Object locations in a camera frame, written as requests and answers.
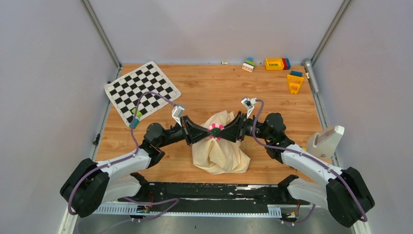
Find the pink flower brooch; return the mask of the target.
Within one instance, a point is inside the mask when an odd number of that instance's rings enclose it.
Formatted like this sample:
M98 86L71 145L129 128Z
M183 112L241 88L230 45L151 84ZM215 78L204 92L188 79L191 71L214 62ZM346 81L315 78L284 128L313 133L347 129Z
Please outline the pink flower brooch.
M224 129L222 124L213 123L208 127L208 130L211 132L209 136L210 139L221 140L222 138L219 136L220 132Z

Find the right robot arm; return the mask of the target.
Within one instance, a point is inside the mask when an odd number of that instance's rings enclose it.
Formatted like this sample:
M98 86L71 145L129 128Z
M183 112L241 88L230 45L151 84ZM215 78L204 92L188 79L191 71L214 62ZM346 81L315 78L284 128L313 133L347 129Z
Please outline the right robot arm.
M366 222L367 212L375 206L375 201L360 172L353 167L343 169L316 158L289 139L285 130L279 113L270 113L263 123L239 113L229 124L219 125L212 133L216 138L232 142L251 136L272 159L313 179L309 183L296 177L280 187L278 197L283 203L295 199L308 201L327 209L344 227L351 227L358 221Z

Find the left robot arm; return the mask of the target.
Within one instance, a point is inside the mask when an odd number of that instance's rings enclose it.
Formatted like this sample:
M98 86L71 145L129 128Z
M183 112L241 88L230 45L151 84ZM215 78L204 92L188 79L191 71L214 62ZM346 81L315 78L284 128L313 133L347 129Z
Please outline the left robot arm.
M159 123L150 124L143 141L135 150L114 159L95 162L82 160L60 189L71 215L87 217L101 204L123 197L144 201L149 188L138 178L137 171L148 169L164 157L161 147L179 141L192 145L206 138L216 138L219 127L202 127L187 116L165 129Z

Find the cream yellow garment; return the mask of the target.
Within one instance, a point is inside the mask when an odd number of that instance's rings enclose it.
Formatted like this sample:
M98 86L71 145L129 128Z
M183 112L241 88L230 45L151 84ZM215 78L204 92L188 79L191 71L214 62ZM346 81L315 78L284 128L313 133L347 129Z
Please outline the cream yellow garment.
M250 164L241 143L225 139L205 138L192 145L194 166L213 175L245 173Z

